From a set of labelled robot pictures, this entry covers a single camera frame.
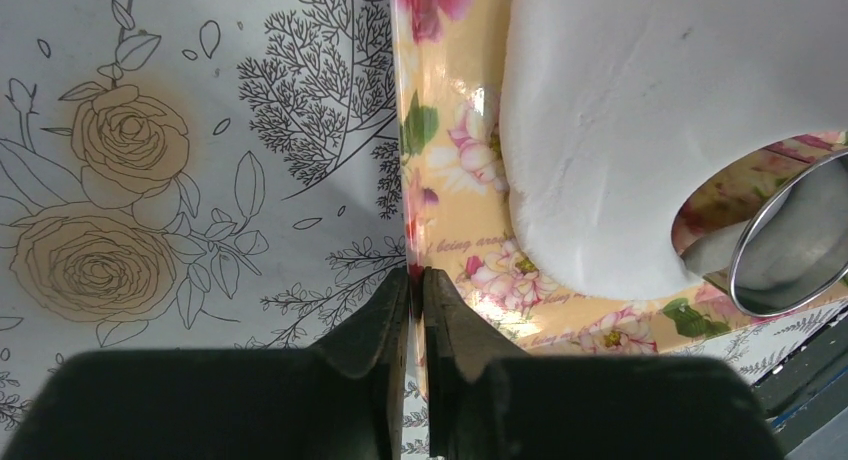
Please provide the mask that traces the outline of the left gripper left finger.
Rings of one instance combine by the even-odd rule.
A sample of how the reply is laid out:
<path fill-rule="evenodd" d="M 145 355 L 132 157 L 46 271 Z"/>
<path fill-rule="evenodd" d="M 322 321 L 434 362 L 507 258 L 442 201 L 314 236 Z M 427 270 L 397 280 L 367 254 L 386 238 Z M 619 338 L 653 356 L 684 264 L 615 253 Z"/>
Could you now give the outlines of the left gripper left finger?
<path fill-rule="evenodd" d="M 91 351 L 46 383 L 6 459 L 396 459 L 408 275 L 306 348 Z"/>

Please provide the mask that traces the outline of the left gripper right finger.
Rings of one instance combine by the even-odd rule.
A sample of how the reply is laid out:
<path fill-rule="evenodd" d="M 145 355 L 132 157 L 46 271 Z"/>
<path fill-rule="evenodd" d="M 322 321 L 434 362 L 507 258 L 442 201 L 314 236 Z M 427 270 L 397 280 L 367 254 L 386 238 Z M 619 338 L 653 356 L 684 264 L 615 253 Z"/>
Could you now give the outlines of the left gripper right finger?
<path fill-rule="evenodd" d="M 532 356 L 422 273 L 430 453 L 443 459 L 780 459 L 749 386 L 709 357 Z"/>

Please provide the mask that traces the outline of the floral cutting board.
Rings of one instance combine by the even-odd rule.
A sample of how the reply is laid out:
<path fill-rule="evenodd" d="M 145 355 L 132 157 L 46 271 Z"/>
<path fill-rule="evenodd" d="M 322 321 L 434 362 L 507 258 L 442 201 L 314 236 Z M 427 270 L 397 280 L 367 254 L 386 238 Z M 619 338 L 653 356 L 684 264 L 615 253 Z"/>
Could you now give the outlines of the floral cutting board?
<path fill-rule="evenodd" d="M 709 285 L 651 301 L 558 286 L 514 239 L 498 130 L 511 0 L 391 0 L 410 271 L 445 271 L 475 316 L 540 355 L 711 356 L 746 381 L 847 319 L 847 288 L 755 319 Z"/>

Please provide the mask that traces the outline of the white dough ball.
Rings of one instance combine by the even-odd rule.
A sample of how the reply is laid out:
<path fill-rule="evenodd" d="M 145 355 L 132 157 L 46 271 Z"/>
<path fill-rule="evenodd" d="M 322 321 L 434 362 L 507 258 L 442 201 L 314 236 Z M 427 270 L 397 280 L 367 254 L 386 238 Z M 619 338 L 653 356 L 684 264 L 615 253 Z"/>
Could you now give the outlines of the white dough ball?
<path fill-rule="evenodd" d="M 671 241 L 734 161 L 847 127 L 847 0 L 512 0 L 499 130 L 511 221 L 558 285 L 698 282 Z"/>

